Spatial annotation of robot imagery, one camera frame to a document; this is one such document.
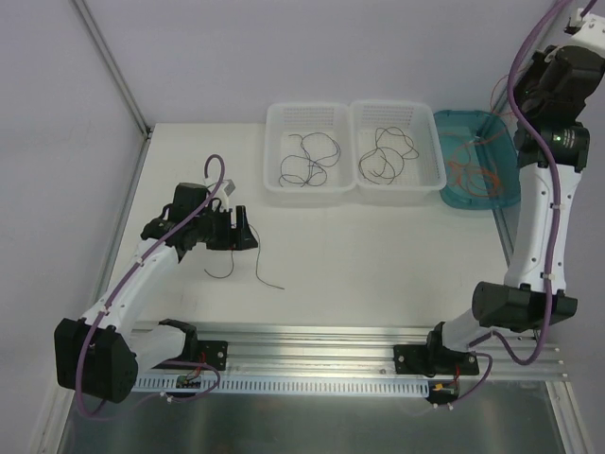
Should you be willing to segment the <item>white perforated basket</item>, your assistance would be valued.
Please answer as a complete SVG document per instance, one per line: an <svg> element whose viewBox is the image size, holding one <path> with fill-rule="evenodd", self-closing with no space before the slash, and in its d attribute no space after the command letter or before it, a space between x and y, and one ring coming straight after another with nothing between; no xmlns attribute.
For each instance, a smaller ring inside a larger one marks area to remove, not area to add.
<svg viewBox="0 0 605 454"><path fill-rule="evenodd" d="M350 105L356 186L361 200L422 205L446 186L433 111L408 100L357 100Z"/></svg>
<svg viewBox="0 0 605 454"><path fill-rule="evenodd" d="M268 107L263 184L287 207L338 205L355 188L349 109L334 102Z"/></svg>

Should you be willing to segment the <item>left white perforated basket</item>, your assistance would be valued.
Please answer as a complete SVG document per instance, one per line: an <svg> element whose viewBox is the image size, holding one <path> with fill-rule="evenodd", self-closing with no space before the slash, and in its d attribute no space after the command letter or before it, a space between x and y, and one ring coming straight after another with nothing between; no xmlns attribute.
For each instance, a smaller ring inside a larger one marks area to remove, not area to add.
<svg viewBox="0 0 605 454"><path fill-rule="evenodd" d="M334 102L268 107L263 184L287 207L338 205L355 188L349 109Z"/></svg>

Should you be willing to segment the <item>teal plastic tray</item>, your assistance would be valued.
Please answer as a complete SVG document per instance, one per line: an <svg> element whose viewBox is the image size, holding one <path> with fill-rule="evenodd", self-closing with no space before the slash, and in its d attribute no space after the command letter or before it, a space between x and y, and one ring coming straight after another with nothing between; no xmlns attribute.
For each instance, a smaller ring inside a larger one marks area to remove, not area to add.
<svg viewBox="0 0 605 454"><path fill-rule="evenodd" d="M521 199L517 151L505 115L442 110L434 114L446 171L442 201L460 210L508 208Z"/></svg>

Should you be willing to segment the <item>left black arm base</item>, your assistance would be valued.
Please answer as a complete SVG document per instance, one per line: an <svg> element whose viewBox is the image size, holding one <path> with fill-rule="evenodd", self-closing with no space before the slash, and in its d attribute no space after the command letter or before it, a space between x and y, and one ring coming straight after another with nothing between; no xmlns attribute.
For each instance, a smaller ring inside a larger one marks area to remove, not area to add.
<svg viewBox="0 0 605 454"><path fill-rule="evenodd" d="M208 364L218 371L226 370L229 343L224 340L198 340L185 358L192 362Z"/></svg>

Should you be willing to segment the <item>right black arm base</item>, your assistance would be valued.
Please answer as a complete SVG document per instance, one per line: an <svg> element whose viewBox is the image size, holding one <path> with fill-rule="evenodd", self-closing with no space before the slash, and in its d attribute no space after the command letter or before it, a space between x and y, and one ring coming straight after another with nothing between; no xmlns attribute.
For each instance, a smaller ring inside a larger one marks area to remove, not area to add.
<svg viewBox="0 0 605 454"><path fill-rule="evenodd" d="M456 352L443 347L429 348L426 344L396 344L393 361L397 375L477 376L476 355Z"/></svg>

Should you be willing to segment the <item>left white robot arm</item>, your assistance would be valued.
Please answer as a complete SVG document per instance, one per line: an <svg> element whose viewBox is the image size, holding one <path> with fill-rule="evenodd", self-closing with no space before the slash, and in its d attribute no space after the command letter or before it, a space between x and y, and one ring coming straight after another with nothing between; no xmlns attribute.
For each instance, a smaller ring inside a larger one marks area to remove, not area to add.
<svg viewBox="0 0 605 454"><path fill-rule="evenodd" d="M246 251L258 242L243 205L231 207L230 180L205 186L179 183L171 203L143 228L119 280L76 320L64 318L54 332L58 384L120 403L138 375L172 361L188 368L204 355L197 329L165 319L141 338L132 329L152 290L199 244L210 251Z"/></svg>

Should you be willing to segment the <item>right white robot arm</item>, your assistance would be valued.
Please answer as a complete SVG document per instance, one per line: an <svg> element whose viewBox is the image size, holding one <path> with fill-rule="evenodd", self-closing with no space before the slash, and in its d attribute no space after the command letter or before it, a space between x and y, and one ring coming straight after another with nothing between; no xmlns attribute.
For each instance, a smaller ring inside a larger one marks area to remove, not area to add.
<svg viewBox="0 0 605 454"><path fill-rule="evenodd" d="M513 256L501 284L476 285L471 308L434 327L426 339L427 372L449 374L475 359L472 348L503 330L537 330L529 365L540 355L549 327L572 317L577 299L566 293L564 254L571 204L587 165L590 133L578 121L604 77L604 53L587 45L537 51L509 88L517 118L521 207Z"/></svg>

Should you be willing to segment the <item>aluminium mounting rail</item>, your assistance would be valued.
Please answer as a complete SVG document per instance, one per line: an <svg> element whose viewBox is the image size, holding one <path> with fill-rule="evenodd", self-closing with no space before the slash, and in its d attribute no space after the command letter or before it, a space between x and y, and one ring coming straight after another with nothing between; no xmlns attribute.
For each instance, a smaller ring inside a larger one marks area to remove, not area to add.
<svg viewBox="0 0 605 454"><path fill-rule="evenodd" d="M321 377L395 377L393 346L424 344L429 327L294 326L191 323L203 340L226 341L227 373ZM529 366L514 363L498 340L479 345L493 357L491 380L569 381L556 343Z"/></svg>

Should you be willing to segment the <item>right white perforated basket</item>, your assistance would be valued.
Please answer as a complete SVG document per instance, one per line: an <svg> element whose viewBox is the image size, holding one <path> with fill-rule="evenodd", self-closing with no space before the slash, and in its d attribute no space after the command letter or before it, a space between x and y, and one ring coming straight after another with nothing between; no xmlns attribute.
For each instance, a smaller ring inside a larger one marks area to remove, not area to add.
<svg viewBox="0 0 605 454"><path fill-rule="evenodd" d="M361 200L422 205L446 186L433 111L408 100L357 100L350 105L356 186Z"/></svg>

